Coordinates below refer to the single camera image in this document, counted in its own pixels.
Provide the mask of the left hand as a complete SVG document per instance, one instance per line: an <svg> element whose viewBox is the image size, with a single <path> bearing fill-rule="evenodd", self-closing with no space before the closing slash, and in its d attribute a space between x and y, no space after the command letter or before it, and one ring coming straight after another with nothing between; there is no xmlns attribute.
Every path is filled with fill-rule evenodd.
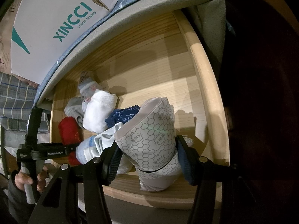
<svg viewBox="0 0 299 224"><path fill-rule="evenodd" d="M46 188L46 178L48 177L48 168L44 165L43 170L38 174L37 180L37 190L43 192ZM15 175L14 183L19 190L25 191L24 185L32 185L33 179L22 172Z"/></svg>

